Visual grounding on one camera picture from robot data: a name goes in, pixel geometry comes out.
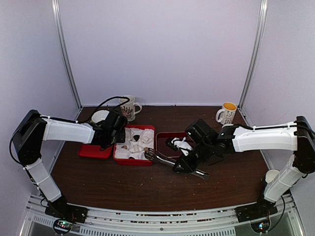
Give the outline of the dark brown chocolate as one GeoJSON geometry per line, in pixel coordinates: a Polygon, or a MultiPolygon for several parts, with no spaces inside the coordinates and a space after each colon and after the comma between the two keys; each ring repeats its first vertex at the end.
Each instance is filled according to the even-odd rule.
{"type": "Polygon", "coordinates": [[[139,139],[140,139],[140,136],[139,136],[139,135],[134,135],[134,136],[132,137],[132,141],[133,141],[133,142],[138,142],[139,139]]]}

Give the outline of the red tin lid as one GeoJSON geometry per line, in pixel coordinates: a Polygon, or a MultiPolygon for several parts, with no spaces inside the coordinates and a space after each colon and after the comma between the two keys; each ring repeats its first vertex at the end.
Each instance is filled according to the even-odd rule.
{"type": "Polygon", "coordinates": [[[102,149],[100,146],[82,144],[78,149],[78,156],[98,159],[108,159],[113,147],[102,149]]]}

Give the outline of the metal serving tongs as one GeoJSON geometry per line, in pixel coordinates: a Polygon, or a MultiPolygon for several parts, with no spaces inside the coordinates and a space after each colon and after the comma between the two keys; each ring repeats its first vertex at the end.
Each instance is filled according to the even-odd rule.
{"type": "Polygon", "coordinates": [[[204,172],[200,169],[191,169],[184,160],[179,159],[178,161],[176,161],[175,159],[166,157],[165,155],[152,148],[148,148],[148,151],[144,151],[144,156],[146,159],[154,163],[161,163],[170,166],[172,170],[176,173],[191,174],[196,177],[200,177],[203,180],[208,180],[210,177],[207,172],[204,172]]]}

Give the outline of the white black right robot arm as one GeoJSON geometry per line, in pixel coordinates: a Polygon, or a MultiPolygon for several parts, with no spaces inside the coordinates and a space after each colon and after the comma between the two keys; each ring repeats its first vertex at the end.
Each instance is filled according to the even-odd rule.
{"type": "Polygon", "coordinates": [[[183,151],[173,166],[173,171],[179,173],[194,173],[200,163],[213,155],[270,149],[292,152],[282,170],[266,173],[264,189],[250,210],[257,217],[268,214],[289,188],[315,171],[315,133],[304,116],[298,116],[293,122],[272,126],[232,124],[223,126],[219,132],[203,119],[198,119],[185,129],[185,133],[196,146],[188,149],[183,146],[185,141],[172,141],[177,149],[183,151]]]}

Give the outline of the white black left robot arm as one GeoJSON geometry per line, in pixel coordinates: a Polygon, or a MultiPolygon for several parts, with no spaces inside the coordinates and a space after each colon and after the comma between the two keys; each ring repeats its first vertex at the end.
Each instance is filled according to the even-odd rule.
{"type": "Polygon", "coordinates": [[[30,110],[16,128],[9,143],[15,149],[15,162],[22,165],[33,184],[47,201],[45,213],[67,221],[84,222],[88,210],[74,206],[56,185],[42,162],[41,146],[44,141],[67,141],[99,146],[101,149],[125,141],[127,118],[115,110],[99,122],[79,122],[41,115],[30,110]]]}

